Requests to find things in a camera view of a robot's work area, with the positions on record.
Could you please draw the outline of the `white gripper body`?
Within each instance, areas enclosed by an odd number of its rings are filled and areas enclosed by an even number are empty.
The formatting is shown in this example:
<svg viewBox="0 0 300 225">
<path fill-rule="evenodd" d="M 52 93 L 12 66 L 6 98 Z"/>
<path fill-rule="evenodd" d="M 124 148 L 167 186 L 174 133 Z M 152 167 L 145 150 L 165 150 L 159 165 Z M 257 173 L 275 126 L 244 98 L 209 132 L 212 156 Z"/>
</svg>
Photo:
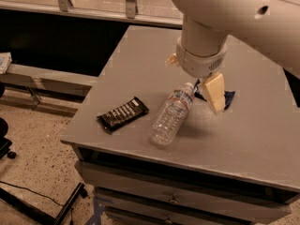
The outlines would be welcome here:
<svg viewBox="0 0 300 225">
<path fill-rule="evenodd" d="M 227 45 L 221 46 L 217 54 L 209 56 L 195 55 L 181 44 L 181 38 L 176 42 L 176 57 L 179 66 L 194 78 L 204 78 L 218 72 L 227 52 Z"/>
</svg>

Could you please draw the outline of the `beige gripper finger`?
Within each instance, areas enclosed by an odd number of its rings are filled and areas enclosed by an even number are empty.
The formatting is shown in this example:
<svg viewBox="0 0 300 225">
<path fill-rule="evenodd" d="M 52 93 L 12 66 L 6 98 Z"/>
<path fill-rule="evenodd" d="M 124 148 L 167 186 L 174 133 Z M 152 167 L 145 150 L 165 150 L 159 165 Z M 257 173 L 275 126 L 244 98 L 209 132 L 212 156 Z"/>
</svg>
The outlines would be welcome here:
<svg viewBox="0 0 300 225">
<path fill-rule="evenodd" d="M 175 53 L 171 54 L 165 61 L 165 66 L 170 68 L 176 68 L 179 66 L 177 55 Z"/>
<path fill-rule="evenodd" d="M 208 102 L 213 113 L 219 113 L 225 108 L 224 77 L 217 72 L 202 81 L 202 96 Z"/>
</svg>

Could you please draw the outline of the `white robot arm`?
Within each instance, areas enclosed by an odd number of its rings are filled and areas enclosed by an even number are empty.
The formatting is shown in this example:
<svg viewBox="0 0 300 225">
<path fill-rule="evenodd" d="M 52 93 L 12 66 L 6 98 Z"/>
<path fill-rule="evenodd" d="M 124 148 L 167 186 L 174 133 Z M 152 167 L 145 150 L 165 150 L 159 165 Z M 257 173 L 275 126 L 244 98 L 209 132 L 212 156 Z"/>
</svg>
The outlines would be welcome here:
<svg viewBox="0 0 300 225">
<path fill-rule="evenodd" d="M 225 107 L 218 72 L 233 36 L 294 76 L 300 74 L 299 0 L 172 0 L 183 13 L 173 58 L 201 80 L 202 95 L 215 113 Z"/>
</svg>

